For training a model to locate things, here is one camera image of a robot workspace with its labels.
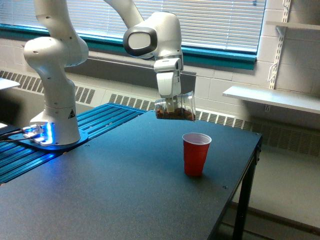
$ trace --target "blue extrusion platform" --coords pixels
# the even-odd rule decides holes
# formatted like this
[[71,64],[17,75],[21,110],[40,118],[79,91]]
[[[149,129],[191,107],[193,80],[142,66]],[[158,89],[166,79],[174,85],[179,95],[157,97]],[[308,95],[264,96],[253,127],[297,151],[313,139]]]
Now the blue extrusion platform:
[[[89,141],[146,111],[107,103],[77,116],[79,130],[87,132]],[[0,184],[60,156],[62,152],[37,150],[17,142],[0,143]]]

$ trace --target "teal window frame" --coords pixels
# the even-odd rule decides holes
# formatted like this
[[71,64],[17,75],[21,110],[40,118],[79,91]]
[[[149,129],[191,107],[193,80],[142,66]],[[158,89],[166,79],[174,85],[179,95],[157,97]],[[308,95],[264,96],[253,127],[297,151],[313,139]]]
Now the teal window frame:
[[[0,23],[0,38],[30,40],[49,36],[44,28],[18,26]],[[79,33],[88,47],[94,50],[125,54],[123,41],[119,38]],[[222,50],[182,46],[183,61],[186,65],[219,66],[227,68],[254,70],[257,53],[241,53]]]

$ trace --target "red solo cup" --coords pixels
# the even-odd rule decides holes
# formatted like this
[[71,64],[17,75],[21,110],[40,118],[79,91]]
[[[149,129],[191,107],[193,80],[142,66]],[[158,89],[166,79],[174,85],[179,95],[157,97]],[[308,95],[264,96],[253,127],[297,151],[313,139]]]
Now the red solo cup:
[[190,132],[182,136],[184,173],[188,176],[199,177],[207,158],[211,137],[202,133]]

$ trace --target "window blinds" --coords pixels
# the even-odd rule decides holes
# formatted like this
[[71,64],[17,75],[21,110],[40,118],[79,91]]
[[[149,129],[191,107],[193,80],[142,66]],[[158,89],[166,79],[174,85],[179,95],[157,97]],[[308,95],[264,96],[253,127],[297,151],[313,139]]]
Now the window blinds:
[[[257,52],[266,0],[134,2],[144,19],[156,11],[176,14],[184,46]],[[122,38],[127,30],[117,12],[103,0],[67,0],[67,4],[71,21],[79,33]],[[41,27],[32,0],[0,0],[0,23]]]

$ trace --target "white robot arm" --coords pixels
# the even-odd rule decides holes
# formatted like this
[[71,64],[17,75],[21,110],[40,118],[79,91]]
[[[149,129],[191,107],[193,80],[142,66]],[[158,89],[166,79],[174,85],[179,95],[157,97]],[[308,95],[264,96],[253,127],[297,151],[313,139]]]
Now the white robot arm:
[[80,134],[75,85],[67,78],[65,67],[83,63],[88,46],[71,24],[66,0],[34,0],[34,7],[50,37],[30,40],[24,47],[25,60],[40,75],[44,88],[44,111],[30,122],[44,126],[44,133],[33,140],[43,146],[69,145],[77,142]]
[[170,102],[181,93],[183,53],[178,17],[169,12],[154,12],[144,20],[132,0],[104,1],[118,12],[128,27],[123,36],[125,50],[136,58],[155,58],[160,96]]

